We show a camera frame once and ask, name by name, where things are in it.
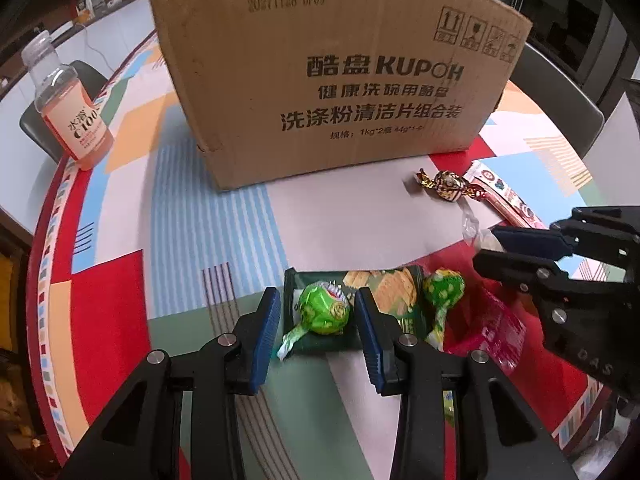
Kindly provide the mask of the clear candy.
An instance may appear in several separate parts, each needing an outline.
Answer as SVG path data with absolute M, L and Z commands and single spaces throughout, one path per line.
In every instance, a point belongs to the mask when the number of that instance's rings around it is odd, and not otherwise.
M 465 243 L 473 247 L 476 252 L 480 250 L 506 251 L 491 230 L 480 228 L 480 220 L 474 216 L 472 211 L 463 213 L 462 237 Z

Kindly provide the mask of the colourful patchwork tablecloth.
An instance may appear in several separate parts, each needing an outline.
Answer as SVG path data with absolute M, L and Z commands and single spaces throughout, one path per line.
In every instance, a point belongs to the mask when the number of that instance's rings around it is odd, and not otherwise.
M 61 160 L 29 263 L 28 339 L 37 399 L 64 464 L 112 394 L 152 348 L 198 350 L 256 307 L 284 272 L 444 266 L 477 283 L 463 209 L 411 196 L 405 177 L 459 174 L 475 159 L 548 223 L 597 189 L 553 122 L 509 81 L 462 153 L 391 160 L 217 192 L 196 151 L 153 36 L 99 95 L 114 148 L 92 171 Z M 503 299 L 527 326 L 515 379 L 565 452 L 610 393 L 544 350 L 533 308 Z M 250 479 L 388 479 L 399 399 L 369 384 L 362 353 L 271 364 L 257 396 L 236 401 Z

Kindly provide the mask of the pink drink bottle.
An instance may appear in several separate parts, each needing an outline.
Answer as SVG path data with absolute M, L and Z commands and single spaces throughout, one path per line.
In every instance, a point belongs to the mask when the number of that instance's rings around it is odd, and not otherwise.
M 79 169 L 92 169 L 114 138 L 77 70 L 60 60 L 47 30 L 29 41 L 22 59 L 35 85 L 35 110 Z

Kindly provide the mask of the gold foil candy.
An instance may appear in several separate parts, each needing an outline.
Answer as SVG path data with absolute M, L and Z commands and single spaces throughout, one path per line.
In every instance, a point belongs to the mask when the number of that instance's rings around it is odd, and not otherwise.
M 486 198 L 484 188 L 465 180 L 464 177 L 450 170 L 442 170 L 434 177 L 429 177 L 421 168 L 414 177 L 421 188 L 434 192 L 439 198 L 449 203 L 457 202 L 461 197 L 472 198 L 477 202 Z

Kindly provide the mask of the green lollipop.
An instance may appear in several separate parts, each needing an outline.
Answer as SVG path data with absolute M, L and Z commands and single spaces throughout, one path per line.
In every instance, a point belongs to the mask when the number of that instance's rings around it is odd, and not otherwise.
M 283 335 L 277 357 L 283 361 L 297 341 L 309 333 L 321 336 L 340 334 L 347 325 L 350 303 L 342 286 L 318 281 L 307 285 L 298 296 L 298 323 Z
M 463 276 L 454 270 L 437 269 L 424 282 L 423 293 L 434 308 L 433 328 L 426 341 L 438 351 L 444 350 L 446 317 L 465 291 Z

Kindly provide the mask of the red white long snack packet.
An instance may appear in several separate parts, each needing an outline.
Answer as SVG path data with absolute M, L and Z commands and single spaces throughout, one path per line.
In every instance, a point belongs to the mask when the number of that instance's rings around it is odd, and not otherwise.
M 521 199 L 521 196 L 484 162 L 480 160 L 472 162 L 464 177 L 483 190 L 484 201 L 494 208 L 509 226 L 547 229 L 541 218 Z

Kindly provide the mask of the dark chair right side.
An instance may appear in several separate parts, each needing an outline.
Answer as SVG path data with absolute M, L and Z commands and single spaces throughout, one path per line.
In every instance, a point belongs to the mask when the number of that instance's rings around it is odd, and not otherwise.
M 604 115 L 559 68 L 528 42 L 510 81 L 527 94 L 584 158 L 597 140 Z

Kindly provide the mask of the brown cardboard box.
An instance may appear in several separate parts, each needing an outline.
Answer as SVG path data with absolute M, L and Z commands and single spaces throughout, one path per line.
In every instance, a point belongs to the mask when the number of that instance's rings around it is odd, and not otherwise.
M 499 0 L 150 1 L 222 190 L 465 150 L 532 27 Z

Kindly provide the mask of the dark green cracker packet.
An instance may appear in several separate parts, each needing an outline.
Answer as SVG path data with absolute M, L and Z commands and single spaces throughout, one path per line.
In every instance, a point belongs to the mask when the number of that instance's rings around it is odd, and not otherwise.
M 355 295 L 360 288 L 370 289 L 378 310 L 391 315 L 405 333 L 420 339 L 430 331 L 432 316 L 422 297 L 423 273 L 420 266 L 403 266 L 392 270 L 351 270 L 298 272 L 285 271 L 283 300 L 283 335 L 298 323 L 298 296 L 309 284 L 325 281 L 341 285 L 350 303 L 350 315 L 344 330 L 337 335 L 309 333 L 296 342 L 297 353 L 316 354 L 361 347 L 356 327 Z

